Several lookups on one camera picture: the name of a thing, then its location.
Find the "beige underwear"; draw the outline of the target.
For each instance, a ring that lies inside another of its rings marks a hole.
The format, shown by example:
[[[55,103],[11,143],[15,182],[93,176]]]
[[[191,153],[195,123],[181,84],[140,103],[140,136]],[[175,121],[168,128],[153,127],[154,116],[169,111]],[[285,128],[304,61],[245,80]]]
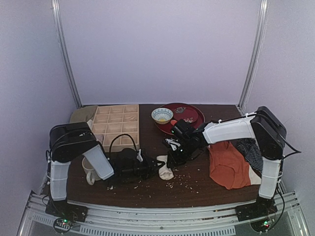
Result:
[[[157,156],[158,174],[162,180],[171,180],[174,177],[172,170],[167,166],[167,160],[167,155]]]

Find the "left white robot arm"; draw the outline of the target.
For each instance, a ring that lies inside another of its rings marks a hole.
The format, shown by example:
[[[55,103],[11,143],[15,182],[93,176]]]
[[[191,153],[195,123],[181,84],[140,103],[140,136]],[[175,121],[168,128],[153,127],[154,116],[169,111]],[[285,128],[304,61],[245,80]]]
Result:
[[[79,156],[87,159],[102,180],[112,177],[147,179],[165,166],[164,161],[150,158],[137,147],[105,152],[85,122],[56,125],[51,128],[49,138],[50,196],[55,202],[67,199],[68,170]]]

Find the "orange underwear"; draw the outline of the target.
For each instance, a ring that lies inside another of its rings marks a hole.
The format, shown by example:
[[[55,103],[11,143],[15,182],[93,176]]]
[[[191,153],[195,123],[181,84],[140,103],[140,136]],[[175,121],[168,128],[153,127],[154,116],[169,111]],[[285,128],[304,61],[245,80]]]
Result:
[[[210,154],[210,178],[227,190],[260,185],[259,177],[230,141],[207,146]]]

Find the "striped dark underwear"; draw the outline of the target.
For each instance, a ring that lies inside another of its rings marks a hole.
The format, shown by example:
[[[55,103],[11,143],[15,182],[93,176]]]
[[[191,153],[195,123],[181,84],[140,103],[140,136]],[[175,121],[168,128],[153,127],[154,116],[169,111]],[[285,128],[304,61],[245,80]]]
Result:
[[[243,155],[245,160],[253,169],[259,171],[260,173],[262,172],[263,159],[254,139],[240,139],[237,142],[236,149]]]

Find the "red floral small plate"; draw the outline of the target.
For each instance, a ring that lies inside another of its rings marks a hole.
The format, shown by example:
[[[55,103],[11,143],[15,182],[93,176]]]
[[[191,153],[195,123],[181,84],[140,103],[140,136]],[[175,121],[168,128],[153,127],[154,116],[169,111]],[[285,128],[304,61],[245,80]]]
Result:
[[[194,108],[181,106],[172,109],[175,120],[183,119],[186,123],[194,123],[197,121],[199,115]]]

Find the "white ceramic mug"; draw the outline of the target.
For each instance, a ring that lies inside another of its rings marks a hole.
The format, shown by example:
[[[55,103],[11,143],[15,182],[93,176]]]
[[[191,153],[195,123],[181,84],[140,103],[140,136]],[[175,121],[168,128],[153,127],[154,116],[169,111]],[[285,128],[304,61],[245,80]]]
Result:
[[[86,175],[86,181],[89,185],[94,185],[96,181],[101,180],[101,178],[98,176],[96,170],[93,168],[93,166],[90,164],[90,162],[84,157],[82,160],[82,168]]]

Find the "blue patterned bowl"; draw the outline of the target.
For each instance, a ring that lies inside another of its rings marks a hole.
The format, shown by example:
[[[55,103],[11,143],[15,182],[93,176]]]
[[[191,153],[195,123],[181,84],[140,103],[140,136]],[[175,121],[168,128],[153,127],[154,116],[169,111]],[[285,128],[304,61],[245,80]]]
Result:
[[[167,124],[173,118],[173,112],[168,108],[157,108],[151,113],[152,119],[157,124]]]

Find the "wooden compartment tray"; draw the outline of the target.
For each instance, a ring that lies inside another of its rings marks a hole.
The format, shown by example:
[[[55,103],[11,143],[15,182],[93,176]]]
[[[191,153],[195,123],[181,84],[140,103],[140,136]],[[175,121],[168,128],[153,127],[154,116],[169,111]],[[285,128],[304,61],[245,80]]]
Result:
[[[99,106],[93,118],[92,132],[105,152],[139,149],[139,105]]]

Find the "olive cloth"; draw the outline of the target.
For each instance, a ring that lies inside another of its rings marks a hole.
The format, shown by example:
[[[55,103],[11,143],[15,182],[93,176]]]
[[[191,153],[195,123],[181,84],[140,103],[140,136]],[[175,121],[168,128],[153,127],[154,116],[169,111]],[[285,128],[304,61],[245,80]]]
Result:
[[[91,105],[75,110],[70,117],[69,123],[88,122],[89,120],[93,120],[97,108],[97,105]]]

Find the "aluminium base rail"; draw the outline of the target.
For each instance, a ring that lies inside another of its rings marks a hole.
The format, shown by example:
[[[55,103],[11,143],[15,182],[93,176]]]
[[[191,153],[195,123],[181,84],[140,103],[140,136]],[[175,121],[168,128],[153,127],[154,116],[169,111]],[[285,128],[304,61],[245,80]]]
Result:
[[[308,236],[310,231],[295,192],[275,197],[278,212],[269,236]],[[65,228],[68,236],[262,236],[254,219],[239,221],[236,207],[244,202],[188,208],[128,208],[83,204],[85,222]]]

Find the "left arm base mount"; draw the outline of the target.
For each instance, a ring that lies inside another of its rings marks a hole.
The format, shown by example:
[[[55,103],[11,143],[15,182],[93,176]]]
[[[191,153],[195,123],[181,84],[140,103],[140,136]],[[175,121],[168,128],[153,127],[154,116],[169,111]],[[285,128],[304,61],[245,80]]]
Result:
[[[67,221],[85,222],[88,208],[69,204],[67,200],[53,201],[53,199],[49,197],[45,213]]]

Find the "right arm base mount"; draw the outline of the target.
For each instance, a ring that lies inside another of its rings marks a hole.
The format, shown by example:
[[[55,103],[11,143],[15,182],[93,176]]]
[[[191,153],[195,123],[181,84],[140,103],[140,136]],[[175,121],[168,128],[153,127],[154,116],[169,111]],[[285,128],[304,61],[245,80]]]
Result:
[[[254,203],[236,206],[235,211],[238,221],[241,222],[277,213],[278,209],[273,198],[265,199],[258,196]]]

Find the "right aluminium frame post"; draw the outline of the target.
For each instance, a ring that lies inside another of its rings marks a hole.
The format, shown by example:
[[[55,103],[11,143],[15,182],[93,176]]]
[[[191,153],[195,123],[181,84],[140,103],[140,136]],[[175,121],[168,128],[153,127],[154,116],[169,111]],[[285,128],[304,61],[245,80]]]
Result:
[[[246,74],[245,83],[244,83],[241,97],[238,103],[238,109],[241,113],[244,113],[246,110],[246,104],[248,103],[252,86],[253,86],[253,82],[254,82],[254,78],[256,75],[256,70],[258,68],[258,57],[259,57],[259,53],[263,44],[263,39],[264,39],[264,34],[265,34],[268,6],[269,6],[268,0],[260,1],[260,9],[259,9],[252,54],[251,54],[250,63],[249,63],[247,74]]]

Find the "aluminium frame post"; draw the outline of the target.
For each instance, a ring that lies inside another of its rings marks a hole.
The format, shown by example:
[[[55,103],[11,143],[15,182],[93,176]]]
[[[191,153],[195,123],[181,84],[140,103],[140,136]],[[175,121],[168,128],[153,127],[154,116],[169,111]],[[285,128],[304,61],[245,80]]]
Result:
[[[78,88],[76,82],[74,80],[73,71],[71,68],[71,63],[67,51],[66,40],[63,30],[62,24],[62,16],[60,10],[60,1],[59,0],[51,0],[51,6],[53,11],[54,23],[56,26],[57,38],[59,41],[59,46],[62,54],[62,59],[65,67],[65,72],[67,76],[67,80],[70,86],[71,94],[74,99],[75,105],[77,108],[82,108],[82,102],[79,96]]]
[[[258,68],[258,57],[259,57],[259,53],[263,44],[263,39],[264,39],[264,34],[265,34],[268,6],[269,6],[268,0],[260,1],[260,9],[259,9],[252,54],[251,54],[250,63],[249,63],[247,74],[246,74],[245,83],[244,83],[241,97],[238,103],[238,109],[241,113],[244,113],[246,110],[246,104],[248,103],[252,86],[253,86],[253,82],[254,82],[254,78],[256,75],[256,70]]]

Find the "left aluminium frame post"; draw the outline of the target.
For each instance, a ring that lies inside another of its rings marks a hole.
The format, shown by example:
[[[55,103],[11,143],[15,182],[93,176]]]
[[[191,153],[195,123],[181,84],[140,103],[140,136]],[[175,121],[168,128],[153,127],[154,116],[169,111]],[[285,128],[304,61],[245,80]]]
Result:
[[[51,6],[53,11],[54,23],[56,26],[57,38],[59,41],[59,46],[62,54],[62,59],[65,67],[65,72],[67,76],[67,80],[70,86],[71,94],[74,99],[75,105],[77,108],[82,108],[82,102],[79,96],[78,88],[76,82],[74,80],[73,71],[71,68],[71,63],[67,51],[66,40],[63,30],[62,24],[62,16],[60,10],[60,1],[59,0],[51,0]]]

